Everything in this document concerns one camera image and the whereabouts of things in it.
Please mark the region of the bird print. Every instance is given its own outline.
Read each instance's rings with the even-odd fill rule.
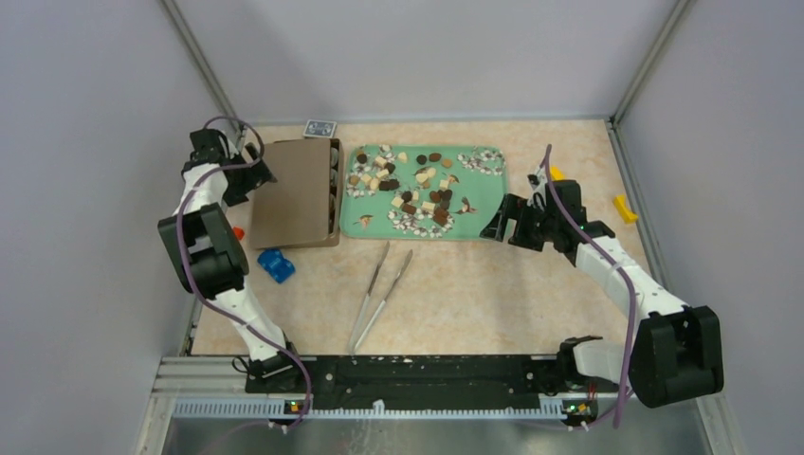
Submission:
[[[353,225],[360,223],[360,225],[363,226],[363,230],[366,230],[366,228],[369,226],[369,223],[372,222],[372,218],[374,218],[372,215],[363,215],[360,217],[360,219],[355,221]]]
[[[466,199],[465,196],[461,198],[461,202],[463,205],[461,206],[460,210],[455,212],[456,215],[463,215],[464,213],[477,213],[477,209],[469,205],[469,200]]]

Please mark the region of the wooden table surface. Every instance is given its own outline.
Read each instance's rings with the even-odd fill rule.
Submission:
[[[299,138],[302,129],[259,131],[269,142]],[[347,154],[371,143],[497,146],[506,157],[509,190],[520,195],[530,193],[525,176],[552,143],[552,164],[580,183],[589,219],[608,224],[647,270],[636,225],[624,224],[612,204],[625,191],[602,120],[343,124],[337,136]],[[243,228],[249,215],[248,203],[227,212]],[[343,355],[384,243],[342,236],[336,247],[287,249],[283,254],[297,271],[283,284],[256,264],[260,251],[246,247],[248,279],[301,354]],[[538,253],[483,240],[392,241],[369,315],[409,249],[411,265],[359,354],[551,354],[567,337],[624,339],[625,316],[551,246]],[[192,353],[247,349],[228,320],[205,308]]]

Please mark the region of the metal tongs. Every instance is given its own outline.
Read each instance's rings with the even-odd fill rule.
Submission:
[[[355,322],[355,327],[352,329],[352,335],[349,337],[349,346],[347,347],[349,350],[350,355],[355,355],[357,348],[360,347],[362,344],[363,339],[366,335],[369,334],[369,331],[372,329],[372,326],[375,325],[377,318],[379,318],[380,313],[385,308],[385,305],[388,303],[388,297],[391,295],[393,289],[396,287],[396,284],[399,282],[399,279],[402,278],[402,274],[405,273],[405,270],[408,269],[408,264],[411,263],[411,258],[413,257],[413,250],[408,252],[408,255],[405,257],[405,262],[402,263],[402,267],[396,273],[396,277],[394,277],[393,282],[391,282],[391,287],[388,288],[388,291],[383,296],[382,301],[377,305],[375,313],[372,315],[372,318],[369,319],[369,323],[366,324],[366,328],[363,329],[363,332],[360,336],[357,336],[357,331],[360,330],[360,327],[363,325],[363,319],[366,317],[366,309],[369,306],[369,300],[372,296],[372,291],[375,287],[375,282],[377,275],[379,275],[379,269],[382,267],[382,264],[385,262],[386,256],[388,256],[388,250],[391,248],[391,242],[386,242],[385,248],[382,250],[382,256],[380,256],[379,261],[377,261],[375,272],[372,275],[372,280],[369,282],[369,288],[366,290],[366,297],[363,299],[363,304],[360,306],[360,313],[357,315],[357,321]]]

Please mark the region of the robotic arm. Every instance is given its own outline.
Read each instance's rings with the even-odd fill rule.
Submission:
[[[508,243],[542,251],[551,242],[578,270],[595,280],[625,315],[630,291],[622,269],[636,290],[639,327],[630,353],[629,382],[649,408],[722,390],[723,370],[720,322],[706,306],[692,308],[667,292],[634,261],[601,221],[588,221],[574,180],[554,182],[559,202],[594,242],[608,252],[601,255],[569,223],[558,201],[547,189],[544,162],[528,175],[531,197],[507,194],[481,237],[501,242],[508,220],[517,222]],[[599,337],[570,338],[561,344],[558,361],[567,378],[594,376],[620,381],[623,347]]]
[[[246,163],[242,155],[233,153],[235,147],[217,130],[204,129],[190,134],[194,151],[185,163],[182,176],[185,180],[184,201],[194,191],[183,215],[184,241],[190,252],[192,277],[201,295],[221,312],[235,316],[232,324],[248,347],[249,372],[267,377],[289,367],[288,359],[270,345],[254,336],[248,327],[265,335],[274,343],[293,352],[293,345],[263,311],[254,292],[248,285],[248,261],[243,248],[229,225],[222,203],[234,206],[247,201],[246,194],[264,182],[276,181],[264,162],[250,168],[222,171],[211,174],[204,181],[202,175],[232,164]],[[251,160],[256,151],[249,144]],[[176,274],[184,288],[191,292],[188,277],[181,263],[176,233],[178,209],[174,215],[160,220],[162,238]]]

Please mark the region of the white wall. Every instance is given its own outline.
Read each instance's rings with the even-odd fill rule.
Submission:
[[[184,328],[156,221],[214,106],[154,0],[0,9],[0,453],[130,453]]]
[[[180,0],[241,117],[603,117],[674,0]]]
[[[753,453],[804,453],[804,3],[698,2],[626,119],[676,291],[721,317]]]

